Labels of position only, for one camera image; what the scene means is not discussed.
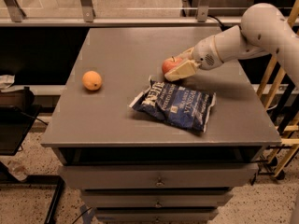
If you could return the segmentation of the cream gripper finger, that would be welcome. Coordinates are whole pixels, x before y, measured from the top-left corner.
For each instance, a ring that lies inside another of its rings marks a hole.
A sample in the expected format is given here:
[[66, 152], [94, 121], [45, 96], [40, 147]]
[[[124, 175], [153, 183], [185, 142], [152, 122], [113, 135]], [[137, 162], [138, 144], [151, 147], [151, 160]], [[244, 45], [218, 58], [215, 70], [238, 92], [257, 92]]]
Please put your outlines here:
[[184, 50], [183, 52], [181, 52], [178, 57], [181, 59], [188, 59], [191, 60], [192, 59], [192, 52], [193, 52], [193, 47]]
[[164, 77], [168, 81], [176, 81], [186, 77], [191, 77], [196, 73], [198, 67], [199, 64], [193, 60], [182, 59], [182, 61], [176, 67], [167, 72]]

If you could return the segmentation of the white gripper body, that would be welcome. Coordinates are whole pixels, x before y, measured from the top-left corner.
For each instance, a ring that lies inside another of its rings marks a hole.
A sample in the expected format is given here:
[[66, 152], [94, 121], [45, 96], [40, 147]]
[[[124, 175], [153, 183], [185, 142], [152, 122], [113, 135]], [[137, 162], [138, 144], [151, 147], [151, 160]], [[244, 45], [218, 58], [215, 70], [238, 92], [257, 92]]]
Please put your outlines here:
[[203, 70], [211, 70], [222, 66], [223, 61], [216, 49], [215, 36], [212, 35], [199, 41], [193, 48], [192, 58]]

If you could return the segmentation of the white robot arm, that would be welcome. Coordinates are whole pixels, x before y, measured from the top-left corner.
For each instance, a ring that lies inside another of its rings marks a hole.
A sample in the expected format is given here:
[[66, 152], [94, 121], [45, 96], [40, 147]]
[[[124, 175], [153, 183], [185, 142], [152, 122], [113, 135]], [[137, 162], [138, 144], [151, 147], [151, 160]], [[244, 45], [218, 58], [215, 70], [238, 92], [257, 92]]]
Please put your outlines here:
[[162, 71], [169, 81], [211, 70], [234, 59], [273, 55], [295, 86], [299, 86], [299, 36], [281, 12], [266, 3], [249, 7], [241, 22], [200, 40], [178, 56], [164, 60]]

